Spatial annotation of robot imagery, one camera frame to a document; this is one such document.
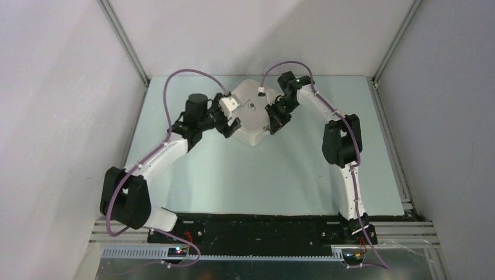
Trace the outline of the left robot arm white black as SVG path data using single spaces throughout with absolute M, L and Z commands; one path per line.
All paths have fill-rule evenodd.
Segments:
M 149 188 L 160 172 L 184 156 L 202 139 L 203 132 L 217 130 L 229 138 L 240 128 L 233 116 L 239 102 L 233 95 L 221 93 L 209 99 L 201 93 L 191 94 L 179 118 L 167 130 L 166 138 L 135 165 L 111 167 L 104 175 L 100 213 L 127 229 L 158 229 L 171 243 L 184 237 L 184 226 L 177 223 L 178 214 L 153 207 Z

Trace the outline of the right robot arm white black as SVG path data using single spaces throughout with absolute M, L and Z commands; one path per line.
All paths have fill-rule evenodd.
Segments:
M 269 103 L 265 110 L 269 117 L 269 132 L 274 135 L 291 120 L 291 113 L 299 106 L 315 113 L 325 122 L 322 153 L 330 165 L 340 168 L 344 186 L 339 191 L 339 216 L 347 223 L 341 225 L 342 241 L 354 244 L 363 236 L 366 213 L 360 198 L 358 166 L 361 163 L 362 137 L 360 119 L 355 114 L 344 114 L 316 88 L 310 76 L 300 78 L 289 71 L 277 79 L 282 94 Z

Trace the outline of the white medicine kit case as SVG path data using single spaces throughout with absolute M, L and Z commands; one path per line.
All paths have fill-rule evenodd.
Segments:
M 265 107 L 282 95 L 279 90 L 265 87 L 264 96 L 259 96 L 259 88 L 258 81 L 247 79 L 232 92 L 238 104 L 232 117 L 240 119 L 240 128 L 233 133 L 233 137 L 249 146 L 258 145 L 270 133 L 269 115 Z

